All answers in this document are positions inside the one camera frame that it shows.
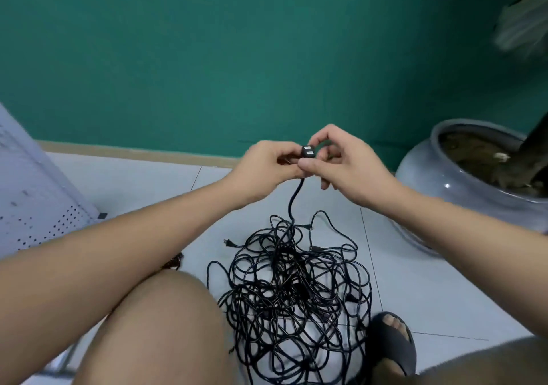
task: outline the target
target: baseboard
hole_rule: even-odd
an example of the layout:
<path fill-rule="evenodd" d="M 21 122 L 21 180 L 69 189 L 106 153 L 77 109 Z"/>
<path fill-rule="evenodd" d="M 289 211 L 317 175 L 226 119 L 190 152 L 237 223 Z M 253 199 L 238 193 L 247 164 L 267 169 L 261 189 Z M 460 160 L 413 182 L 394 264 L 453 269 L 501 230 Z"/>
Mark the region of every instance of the baseboard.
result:
<path fill-rule="evenodd" d="M 97 157 L 114 157 L 118 159 L 159 161 L 162 163 L 190 164 L 198 166 L 234 168 L 239 159 L 235 157 L 206 156 L 177 152 L 157 152 L 154 150 L 137 150 L 133 148 L 91 146 L 87 144 L 58 143 L 38 140 L 45 152 L 81 154 Z"/>

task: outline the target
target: foot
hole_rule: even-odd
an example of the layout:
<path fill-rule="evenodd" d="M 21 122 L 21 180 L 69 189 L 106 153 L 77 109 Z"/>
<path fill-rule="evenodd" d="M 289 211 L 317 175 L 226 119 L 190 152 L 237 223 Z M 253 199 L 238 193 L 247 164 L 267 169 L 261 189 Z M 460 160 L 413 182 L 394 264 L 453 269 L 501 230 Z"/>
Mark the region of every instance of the foot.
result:
<path fill-rule="evenodd" d="M 406 338 L 407 341 L 409 341 L 409 335 L 407 334 L 407 326 L 405 326 L 404 323 L 402 323 L 400 320 L 396 319 L 391 314 L 386 314 L 382 321 L 393 328 L 395 328 L 398 332 L 400 332 L 403 337 Z M 374 371 L 377 370 L 389 370 L 390 372 L 393 372 L 396 375 L 404 376 L 402 369 L 400 366 L 394 362 L 393 360 L 384 358 L 382 359 L 379 364 L 374 368 Z"/>

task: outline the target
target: leg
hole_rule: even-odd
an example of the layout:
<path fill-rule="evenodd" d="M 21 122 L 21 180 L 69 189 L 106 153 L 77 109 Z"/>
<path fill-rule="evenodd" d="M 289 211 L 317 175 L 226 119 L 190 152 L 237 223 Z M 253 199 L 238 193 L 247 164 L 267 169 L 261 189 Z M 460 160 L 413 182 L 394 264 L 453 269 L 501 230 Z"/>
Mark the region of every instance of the leg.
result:
<path fill-rule="evenodd" d="M 383 319 L 407 337 L 393 317 Z M 528 337 L 479 352 L 463 355 L 405 377 L 393 361 L 384 359 L 373 371 L 373 385 L 536 385 L 548 383 L 548 340 Z"/>
<path fill-rule="evenodd" d="M 200 281 L 161 271 L 105 320 L 73 383 L 232 385 L 226 326 Z"/>

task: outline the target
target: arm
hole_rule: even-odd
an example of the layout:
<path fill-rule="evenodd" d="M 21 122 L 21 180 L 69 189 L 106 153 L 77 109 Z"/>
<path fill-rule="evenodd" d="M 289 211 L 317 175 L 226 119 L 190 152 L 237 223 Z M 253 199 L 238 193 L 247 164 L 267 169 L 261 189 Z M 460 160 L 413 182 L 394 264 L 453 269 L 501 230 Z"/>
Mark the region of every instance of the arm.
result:
<path fill-rule="evenodd" d="M 309 145 L 325 139 L 336 146 L 299 160 L 322 177 L 322 188 L 332 184 L 409 228 L 525 327 L 548 337 L 548 237 L 402 186 L 370 146 L 333 125 Z"/>
<path fill-rule="evenodd" d="M 303 177 L 278 164 L 299 154 L 296 143 L 260 142 L 219 182 L 1 261 L 0 383 L 45 366 L 224 215 Z"/>

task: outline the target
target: power cord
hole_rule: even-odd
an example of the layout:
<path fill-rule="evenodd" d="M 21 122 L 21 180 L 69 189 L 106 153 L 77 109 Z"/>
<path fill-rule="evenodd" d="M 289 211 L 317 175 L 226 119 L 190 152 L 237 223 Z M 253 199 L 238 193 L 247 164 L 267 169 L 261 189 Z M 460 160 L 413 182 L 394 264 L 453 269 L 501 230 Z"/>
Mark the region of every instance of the power cord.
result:
<path fill-rule="evenodd" d="M 251 385 L 251 369 L 272 384 L 345 385 L 352 352 L 359 348 L 365 358 L 364 320 L 371 319 L 372 301 L 369 272 L 356 262 L 357 244 L 334 227 L 325 211 L 314 213 L 310 224 L 295 224 L 291 207 L 303 183 L 301 179 L 289 201 L 289 221 L 272 215 L 270 228 L 259 229 L 243 245 L 227 239 L 227 247 L 239 249 L 229 269 L 219 261 L 207 267 L 208 288 L 213 264 L 228 277 L 230 290 L 218 303 L 235 333 L 230 352 L 236 351 Z M 319 215 L 348 242 L 314 245 L 312 226 Z M 303 230 L 309 231 L 307 250 L 299 246 Z M 336 377 L 327 380 L 321 370 L 332 353 L 340 354 L 342 362 Z M 268 368 L 260 363 L 263 358 Z"/>

